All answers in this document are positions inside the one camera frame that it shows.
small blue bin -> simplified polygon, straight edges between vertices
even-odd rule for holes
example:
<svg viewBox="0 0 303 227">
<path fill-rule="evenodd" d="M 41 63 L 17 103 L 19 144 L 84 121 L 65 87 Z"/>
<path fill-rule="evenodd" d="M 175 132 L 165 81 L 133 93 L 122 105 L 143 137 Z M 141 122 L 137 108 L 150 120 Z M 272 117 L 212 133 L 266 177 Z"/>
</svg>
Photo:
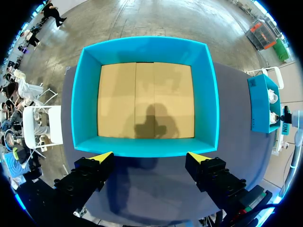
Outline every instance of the small blue bin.
<svg viewBox="0 0 303 227">
<path fill-rule="evenodd" d="M 164 62 L 191 66 L 195 104 L 195 137 L 189 139 L 126 139 L 98 136 L 97 98 L 103 65 Z M 159 36 L 121 38 L 82 50 L 71 99 L 75 149 L 97 154 L 113 151 L 125 157 L 184 156 L 188 151 L 217 150 L 219 97 L 213 62 L 206 44 Z"/>
<path fill-rule="evenodd" d="M 251 130 L 271 133 L 281 125 L 280 120 L 269 124 L 269 111 L 281 116 L 281 102 L 278 86 L 265 74 L 248 79 L 251 101 Z M 267 90 L 271 89 L 278 96 L 278 101 L 269 103 Z"/>
</svg>

